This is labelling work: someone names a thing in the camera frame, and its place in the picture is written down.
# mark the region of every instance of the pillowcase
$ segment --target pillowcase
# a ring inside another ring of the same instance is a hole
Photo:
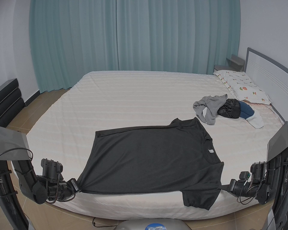
[[[271,103],[268,95],[256,86],[245,72],[219,70],[214,74],[219,77],[237,100],[265,105]]]

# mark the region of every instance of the black bundled clothing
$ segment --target black bundled clothing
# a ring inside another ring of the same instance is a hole
[[[209,210],[223,166],[200,121],[177,118],[168,126],[97,131],[78,183],[92,194],[181,191],[185,206]]]
[[[220,107],[217,113],[223,117],[237,119],[240,117],[241,105],[237,99],[228,98],[225,104]]]

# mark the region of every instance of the floor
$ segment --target floor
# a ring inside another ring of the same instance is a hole
[[[67,90],[57,90],[44,92],[38,96],[30,105],[25,107],[9,124],[7,128],[20,131],[27,134],[37,120],[45,113],[45,111],[57,101]],[[84,216],[65,209],[58,208],[50,204],[38,205],[27,199],[19,190],[18,180],[14,173],[11,179],[15,190],[18,191],[18,200],[22,206],[24,213],[31,219],[35,229],[38,230],[90,230],[95,229],[92,225],[93,217]],[[197,230],[260,230],[264,224],[269,208],[273,203],[266,205],[254,205],[246,209],[237,211],[213,219],[185,221],[191,229]],[[121,221],[109,219],[95,219],[96,226],[117,225]],[[2,210],[0,209],[0,226],[2,230],[12,230]],[[114,227],[101,228],[103,230],[112,230]]]

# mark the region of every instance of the gray headboard frame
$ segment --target gray headboard frame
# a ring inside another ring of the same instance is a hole
[[[246,54],[246,60],[245,60],[245,65],[244,65],[244,72],[246,72],[247,69],[247,63],[248,63],[248,56],[249,56],[249,52],[252,52],[264,59],[266,59],[267,61],[271,62],[272,64],[276,65],[277,67],[279,67],[280,69],[282,69],[283,71],[285,71],[286,73],[288,73],[288,68],[283,66],[282,64],[280,64],[279,62],[273,60],[272,58],[266,56],[265,54],[262,54],[250,47],[247,48],[247,54]],[[285,122],[285,119],[281,116],[281,114],[275,109],[275,107],[271,104],[272,108],[275,110],[275,112],[280,116],[280,118]]]

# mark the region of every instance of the blue round sticker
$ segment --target blue round sticker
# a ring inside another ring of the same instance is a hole
[[[167,230],[166,227],[162,224],[157,224],[157,223],[154,223],[154,224],[150,224],[148,225],[145,230]]]

